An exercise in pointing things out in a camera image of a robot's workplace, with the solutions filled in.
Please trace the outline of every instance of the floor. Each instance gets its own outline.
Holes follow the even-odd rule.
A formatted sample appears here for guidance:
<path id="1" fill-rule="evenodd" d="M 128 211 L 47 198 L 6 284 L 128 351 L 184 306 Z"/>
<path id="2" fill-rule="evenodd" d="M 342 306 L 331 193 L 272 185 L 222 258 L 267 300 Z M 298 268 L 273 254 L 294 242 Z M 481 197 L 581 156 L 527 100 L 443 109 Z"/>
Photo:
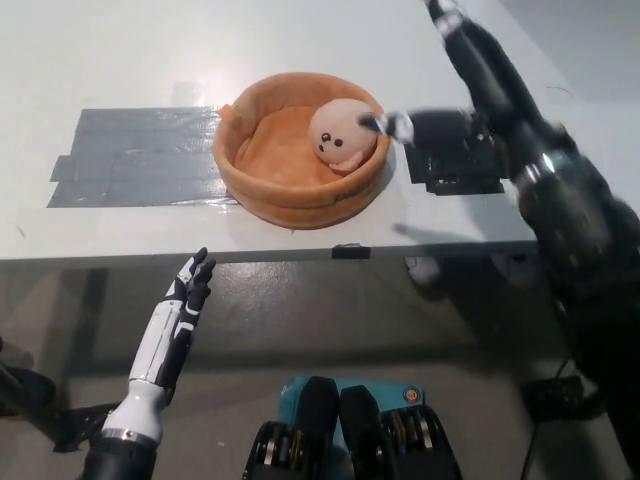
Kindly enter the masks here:
<path id="1" fill-rule="evenodd" d="M 65 386 L 73 406 L 116 401 L 158 296 L 179 265 L 0 276 L 0 358 Z M 401 259 L 220 265 L 187 371 L 164 416 L 156 476 L 240 478 L 293 374 L 422 384 L 466 479 L 519 478 L 530 422 L 517 386 L 565 354 L 544 289 L 505 285 L 485 259 L 449 260 L 444 296 Z M 76 478 L 22 422 L 0 423 L 0 478 Z M 623 479 L 606 419 L 541 430 L 531 479 Z"/>

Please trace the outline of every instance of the black cable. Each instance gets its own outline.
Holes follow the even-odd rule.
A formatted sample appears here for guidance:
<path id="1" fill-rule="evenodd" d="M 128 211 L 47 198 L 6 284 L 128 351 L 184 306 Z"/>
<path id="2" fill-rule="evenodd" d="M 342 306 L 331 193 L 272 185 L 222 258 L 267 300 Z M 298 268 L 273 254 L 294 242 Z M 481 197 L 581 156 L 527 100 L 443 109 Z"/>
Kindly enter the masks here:
<path id="1" fill-rule="evenodd" d="M 553 377 L 554 381 L 560 378 L 560 375 L 562 375 L 562 372 L 567 367 L 569 360 L 571 360 L 571 356 L 568 356 L 562 362 L 560 368 L 558 368 L 558 371 Z M 524 457 L 524 463 L 522 465 L 522 473 L 520 473 L 520 480 L 527 480 L 527 477 L 529 476 L 529 470 L 531 469 L 531 460 L 533 460 L 533 446 L 535 445 L 536 438 L 538 437 L 539 427 L 540 424 L 537 422 L 533 426 L 533 432 L 531 432 L 531 440 L 529 440 L 529 447 L 527 448 L 527 454 Z"/>

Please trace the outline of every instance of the white table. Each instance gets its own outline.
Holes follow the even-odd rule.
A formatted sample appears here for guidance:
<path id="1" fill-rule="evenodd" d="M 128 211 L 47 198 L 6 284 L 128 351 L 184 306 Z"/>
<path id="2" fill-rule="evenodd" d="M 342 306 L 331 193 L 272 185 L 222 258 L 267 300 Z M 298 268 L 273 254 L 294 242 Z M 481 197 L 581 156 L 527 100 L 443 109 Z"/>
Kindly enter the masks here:
<path id="1" fill-rule="evenodd" d="M 500 3 L 463 3 L 502 42 L 545 114 L 562 119 L 640 211 L 638 104 L 582 98 Z M 174 95 L 181 82 L 201 89 L 198 103 L 222 105 L 265 76 L 316 71 L 363 86 L 388 111 L 467 106 L 419 0 L 5 2 L 0 65 L 0 265 L 107 266 L 203 245 L 221 262 L 330 258 L 339 244 L 372 256 L 534 247 L 509 192 L 433 196 L 411 185 L 399 148 L 373 204 L 323 230 L 291 232 L 239 206 L 46 208 L 82 109 L 170 107 L 183 101 Z"/>

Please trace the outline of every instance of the plush toy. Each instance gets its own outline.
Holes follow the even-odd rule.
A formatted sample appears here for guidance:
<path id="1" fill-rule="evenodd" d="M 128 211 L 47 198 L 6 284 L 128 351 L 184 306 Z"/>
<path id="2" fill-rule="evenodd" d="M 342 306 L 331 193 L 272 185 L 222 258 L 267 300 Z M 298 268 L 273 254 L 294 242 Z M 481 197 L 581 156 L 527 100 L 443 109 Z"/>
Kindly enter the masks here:
<path id="1" fill-rule="evenodd" d="M 309 138 L 316 155 L 341 173 L 356 170 L 376 147 L 375 133 L 358 125 L 358 117 L 373 109 L 350 98 L 332 100 L 320 107 L 309 125 Z"/>

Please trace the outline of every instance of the orange plush bowl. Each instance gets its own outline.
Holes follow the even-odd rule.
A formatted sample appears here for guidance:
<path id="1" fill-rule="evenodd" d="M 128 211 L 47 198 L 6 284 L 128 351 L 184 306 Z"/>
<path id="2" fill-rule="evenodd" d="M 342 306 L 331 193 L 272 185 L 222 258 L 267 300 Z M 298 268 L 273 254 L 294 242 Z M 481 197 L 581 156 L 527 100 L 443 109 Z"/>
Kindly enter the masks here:
<path id="1" fill-rule="evenodd" d="M 336 98 L 362 100 L 382 113 L 362 88 L 318 73 L 268 77 L 220 111 L 213 155 L 227 188 L 247 210 L 286 228 L 321 228 L 358 214 L 376 197 L 388 138 L 379 137 L 366 163 L 346 176 L 313 151 L 311 117 Z"/>

